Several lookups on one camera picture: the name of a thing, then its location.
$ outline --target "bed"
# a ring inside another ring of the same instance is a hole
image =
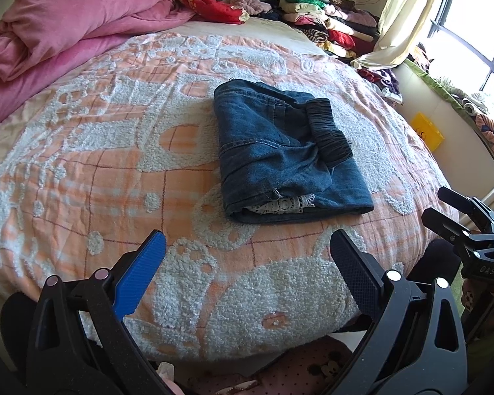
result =
[[[374,211],[323,221],[224,217],[213,91],[230,78],[331,101]],[[125,324],[156,360],[281,352],[357,313],[328,251],[343,228],[408,274],[420,221],[448,185],[423,141],[351,67],[274,21],[189,21],[130,38],[67,73],[0,125],[0,296],[89,277],[158,228],[167,255]],[[89,337],[96,334],[83,315]]]

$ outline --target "person's leg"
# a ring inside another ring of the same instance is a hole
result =
[[[21,292],[9,297],[0,312],[0,333],[9,357],[18,370],[18,378],[26,381],[26,356],[29,331],[37,303]]]
[[[442,277],[452,284],[460,264],[461,259],[453,252],[449,242],[434,239],[406,279],[431,284],[435,278]]]

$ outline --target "elastic waistband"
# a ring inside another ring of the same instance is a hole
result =
[[[317,98],[305,104],[311,133],[315,137],[320,156],[328,168],[353,157],[353,152],[343,132],[333,121],[331,103],[326,98]]]

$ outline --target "blue denim fabric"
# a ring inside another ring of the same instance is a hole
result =
[[[244,223],[305,222],[373,210],[371,195],[329,100],[231,80],[214,91],[223,207]],[[245,209],[315,194],[302,213]]]

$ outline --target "white lace trim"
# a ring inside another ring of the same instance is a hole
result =
[[[313,193],[303,196],[284,197],[278,200],[269,201],[263,205],[246,206],[245,209],[257,214],[301,214],[304,208],[315,207]]]

